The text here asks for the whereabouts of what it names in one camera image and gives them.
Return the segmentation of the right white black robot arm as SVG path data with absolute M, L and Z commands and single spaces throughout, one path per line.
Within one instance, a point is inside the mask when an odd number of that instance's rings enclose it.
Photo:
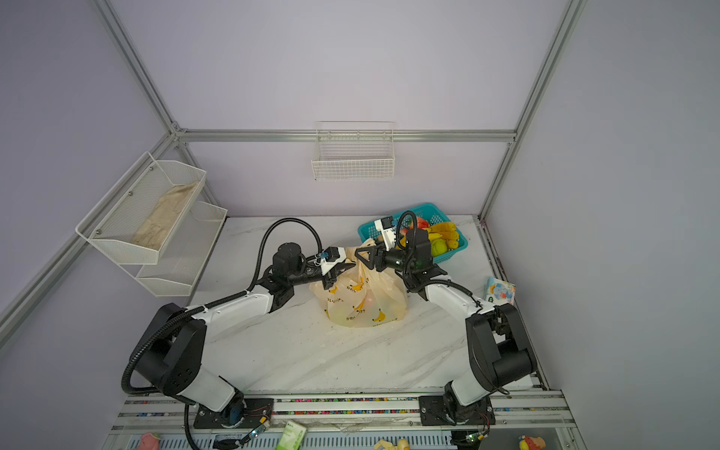
M 440 396 L 420 397 L 421 422 L 450 426 L 492 424 L 489 397 L 536 372 L 536 355 L 518 309 L 509 300 L 483 299 L 451 280 L 431 255 L 431 234 L 413 211 L 381 217 L 382 241 L 355 252 L 365 267 L 395 271 L 412 294 L 465 326 L 468 369 Z

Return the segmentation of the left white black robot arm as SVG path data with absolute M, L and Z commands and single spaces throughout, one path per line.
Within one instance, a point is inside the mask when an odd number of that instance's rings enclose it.
M 230 381 L 204 366 L 208 339 L 232 326 L 283 308 L 300 285 L 318 282 L 331 288 L 339 276 L 354 268 L 342 247 L 324 247 L 320 234 L 295 217 L 292 223 L 309 230 L 315 253 L 307 256 L 298 243 L 281 244 L 270 266 L 263 267 L 271 234 L 288 223 L 274 222 L 262 237 L 249 287 L 195 307 L 167 304 L 161 307 L 132 351 L 121 375 L 121 388 L 129 396 L 160 393 L 176 399 L 188 411 L 197 406 L 220 427 L 231 429 L 259 418 L 251 412 L 244 393 Z

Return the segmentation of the cream banana print plastic bag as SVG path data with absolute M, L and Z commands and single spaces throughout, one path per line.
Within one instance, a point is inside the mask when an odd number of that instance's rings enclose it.
M 320 281 L 309 285 L 327 318 L 338 326 L 375 327 L 402 320 L 408 311 L 408 295 L 401 279 L 391 268 L 371 270 L 354 256 L 346 254 L 356 266 L 341 274 L 328 290 Z

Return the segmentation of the red fake strawberry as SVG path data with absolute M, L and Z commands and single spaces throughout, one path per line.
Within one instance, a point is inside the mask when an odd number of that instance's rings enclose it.
M 428 229 L 431 226 L 426 219 L 423 219 L 423 217 L 417 217 L 416 222 L 417 227 L 420 229 Z

